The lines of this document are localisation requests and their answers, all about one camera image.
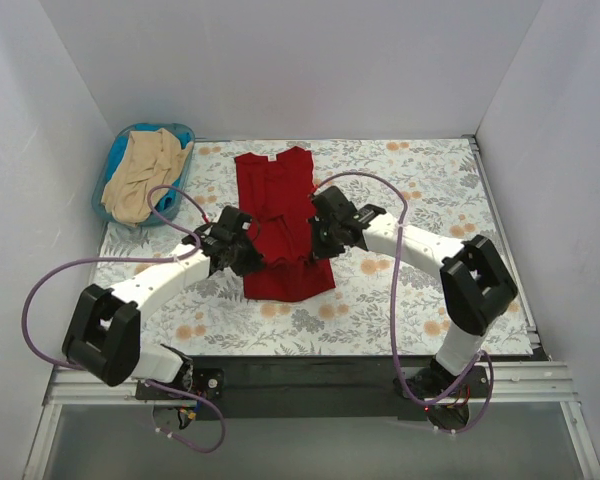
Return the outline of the red t shirt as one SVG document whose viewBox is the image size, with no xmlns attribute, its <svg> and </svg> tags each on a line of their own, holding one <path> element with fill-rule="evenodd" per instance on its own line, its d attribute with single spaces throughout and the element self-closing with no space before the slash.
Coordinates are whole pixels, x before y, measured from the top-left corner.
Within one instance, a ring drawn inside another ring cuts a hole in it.
<svg viewBox="0 0 600 480">
<path fill-rule="evenodd" d="M 312 153 L 295 146 L 273 160 L 245 153 L 234 161 L 239 208 L 256 221 L 254 241 L 266 265 L 244 278 L 245 297 L 292 303 L 334 289 L 330 262 L 311 253 Z"/>
</svg>

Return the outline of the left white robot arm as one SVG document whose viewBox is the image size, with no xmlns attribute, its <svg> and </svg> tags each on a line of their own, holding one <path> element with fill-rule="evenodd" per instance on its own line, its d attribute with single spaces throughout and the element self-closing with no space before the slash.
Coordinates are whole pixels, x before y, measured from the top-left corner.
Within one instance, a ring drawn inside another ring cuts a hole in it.
<svg viewBox="0 0 600 480">
<path fill-rule="evenodd" d="M 88 286 L 79 296 L 62 353 L 108 386 L 129 378 L 158 381 L 173 400 L 193 386 L 191 359 L 164 345 L 141 341 L 143 322 L 192 285 L 231 269 L 244 277 L 264 268 L 248 235 L 253 218 L 225 207 L 219 218 L 187 235 L 168 257 L 152 260 L 141 273 L 109 286 Z"/>
</svg>

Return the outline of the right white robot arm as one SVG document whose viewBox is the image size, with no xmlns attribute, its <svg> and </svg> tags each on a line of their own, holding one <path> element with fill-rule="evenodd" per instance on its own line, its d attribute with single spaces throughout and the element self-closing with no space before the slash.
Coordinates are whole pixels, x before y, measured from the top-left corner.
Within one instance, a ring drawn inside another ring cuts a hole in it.
<svg viewBox="0 0 600 480">
<path fill-rule="evenodd" d="M 459 395 L 469 384 L 466 369 L 477 359 L 491 324 L 518 296 L 493 242 L 482 235 L 459 240 L 406 226 L 372 204 L 358 209 L 335 186 L 314 195 L 311 203 L 316 258 L 336 258 L 356 247 L 389 255 L 441 283 L 451 326 L 425 373 L 440 395 Z"/>
</svg>

